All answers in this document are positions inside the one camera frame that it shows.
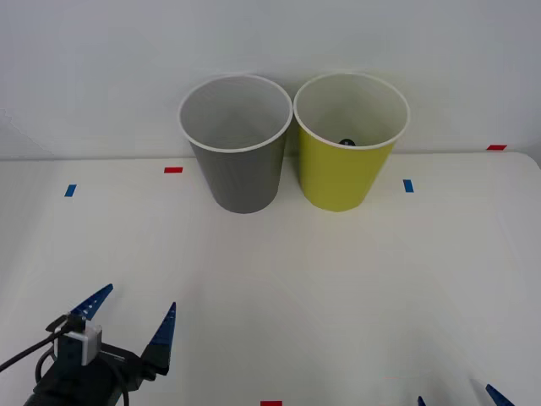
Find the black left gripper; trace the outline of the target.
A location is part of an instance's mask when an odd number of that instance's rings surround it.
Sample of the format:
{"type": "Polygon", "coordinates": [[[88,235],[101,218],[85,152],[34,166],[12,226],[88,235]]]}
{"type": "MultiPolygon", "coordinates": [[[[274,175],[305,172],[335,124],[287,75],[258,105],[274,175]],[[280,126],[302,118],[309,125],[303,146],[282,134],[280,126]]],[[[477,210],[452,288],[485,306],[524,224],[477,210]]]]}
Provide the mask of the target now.
{"type": "MultiPolygon", "coordinates": [[[[93,293],[68,314],[70,320],[91,321],[112,292],[113,285],[93,293]]],[[[82,351],[69,344],[57,350],[56,360],[37,382],[31,394],[33,405],[123,405],[130,404],[129,394],[144,380],[155,380],[168,374],[176,323],[173,302],[156,333],[145,347],[140,362],[134,354],[99,352],[82,365],[82,351]]]]}

